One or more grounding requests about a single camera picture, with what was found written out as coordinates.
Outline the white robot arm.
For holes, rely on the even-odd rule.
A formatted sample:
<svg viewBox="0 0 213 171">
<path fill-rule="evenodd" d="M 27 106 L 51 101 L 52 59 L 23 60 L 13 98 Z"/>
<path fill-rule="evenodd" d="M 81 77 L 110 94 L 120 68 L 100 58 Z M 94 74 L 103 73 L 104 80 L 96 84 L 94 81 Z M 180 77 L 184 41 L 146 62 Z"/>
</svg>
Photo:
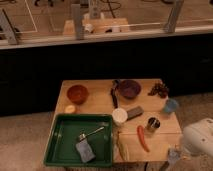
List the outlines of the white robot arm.
<svg viewBox="0 0 213 171">
<path fill-rule="evenodd" d="M 183 129 L 182 149 L 191 156 L 207 154 L 213 157 L 213 119 L 204 118 Z"/>
</svg>

